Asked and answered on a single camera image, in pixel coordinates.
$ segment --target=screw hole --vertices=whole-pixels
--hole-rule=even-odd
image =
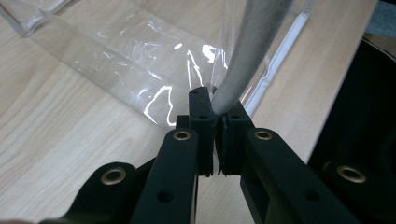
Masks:
[[[362,172],[350,166],[345,166],[345,165],[338,166],[337,173],[345,180],[357,184],[361,184],[365,182],[367,179]]]
[[[272,135],[265,131],[257,131],[254,135],[261,140],[270,140],[272,138]]]
[[[191,134],[188,132],[177,132],[174,134],[174,138],[179,141],[184,141],[191,138]]]
[[[162,189],[157,194],[157,200],[161,203],[170,203],[173,201],[175,193],[170,189]]]
[[[104,185],[115,185],[120,183],[126,176],[126,172],[121,167],[107,170],[101,178]]]
[[[305,197],[305,199],[309,202],[313,202],[313,203],[317,203],[320,202],[320,196],[319,194],[313,190],[313,189],[306,189],[303,192],[303,196]]]

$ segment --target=light wood surface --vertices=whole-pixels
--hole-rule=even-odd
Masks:
[[[375,0],[318,3],[253,116],[305,161]],[[61,216],[103,164],[140,166],[165,131],[0,19],[0,219]],[[252,223],[237,177],[200,178],[197,223]]]

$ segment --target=wooden table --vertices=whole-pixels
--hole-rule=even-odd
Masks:
[[[253,116],[305,161],[375,0],[318,0]],[[61,216],[99,166],[140,166],[165,131],[0,19],[0,219]],[[198,223],[252,223],[237,177],[200,178]]]

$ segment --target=grey cable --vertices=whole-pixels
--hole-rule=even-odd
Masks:
[[[292,0],[247,0],[226,77],[212,99],[220,116],[239,99],[270,48]]]

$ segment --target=transparent plastic bag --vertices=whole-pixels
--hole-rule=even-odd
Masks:
[[[299,22],[294,39],[285,40],[296,18],[304,15],[307,19],[308,2],[293,2],[276,41],[243,97],[249,112],[254,110],[303,27],[306,20]],[[155,124],[170,128],[175,126],[177,115],[188,113],[188,91],[208,84],[218,86],[224,79],[246,1],[0,3],[0,12],[20,34],[30,36]],[[277,57],[275,71],[268,69],[280,49],[283,58]]]

